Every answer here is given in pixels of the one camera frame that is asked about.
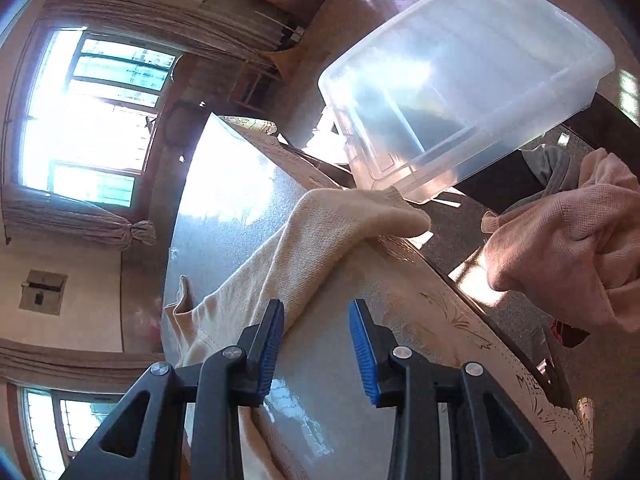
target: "window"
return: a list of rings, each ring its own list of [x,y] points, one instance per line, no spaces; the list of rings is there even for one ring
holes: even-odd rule
[[[27,106],[20,184],[132,207],[178,54],[131,38],[55,31]]]
[[[58,480],[120,396],[23,390],[24,423],[40,480]]]

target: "curtain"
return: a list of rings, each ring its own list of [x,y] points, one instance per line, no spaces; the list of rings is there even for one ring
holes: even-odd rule
[[[269,52],[282,42],[284,25],[290,19],[286,12],[264,0],[204,0],[200,9],[230,20],[236,30],[245,31],[259,42],[261,50]]]
[[[65,350],[0,338],[0,376],[25,386],[123,394],[158,361],[164,354]]]
[[[218,61],[271,66],[262,50],[274,50],[262,35],[236,23],[232,14],[203,10],[189,0],[47,0],[39,21],[151,40]]]
[[[97,205],[25,186],[2,186],[2,218],[8,238],[38,239],[52,233],[123,251],[133,240],[152,245],[153,222],[135,224]]]

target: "screw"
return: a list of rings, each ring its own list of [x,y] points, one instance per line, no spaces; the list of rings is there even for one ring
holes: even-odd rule
[[[465,366],[465,372],[473,377],[479,377],[484,372],[484,368],[480,363],[467,363]]]
[[[151,373],[153,375],[164,375],[169,371],[169,365],[167,363],[153,363],[151,365]]]
[[[222,355],[227,359],[238,359],[242,355],[242,349],[239,346],[228,346],[222,351]]]
[[[413,352],[411,352],[411,349],[407,348],[406,346],[396,346],[392,353],[398,359],[408,359],[409,357],[411,357],[411,354]]]

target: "plastic container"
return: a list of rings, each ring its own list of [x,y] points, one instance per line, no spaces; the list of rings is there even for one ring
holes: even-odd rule
[[[613,53],[546,0],[421,0],[320,76],[356,184],[425,202],[586,108]]]

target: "white cloth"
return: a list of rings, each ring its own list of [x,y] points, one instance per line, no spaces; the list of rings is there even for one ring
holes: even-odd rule
[[[165,312],[178,339],[178,366],[203,362],[234,344],[244,327],[260,321],[267,302],[279,298],[288,330],[335,264],[365,238],[416,237],[430,228],[426,213],[394,189],[317,189],[306,193],[286,224],[220,288],[192,308],[186,280],[178,302]],[[282,478],[248,408],[240,409],[245,478]]]

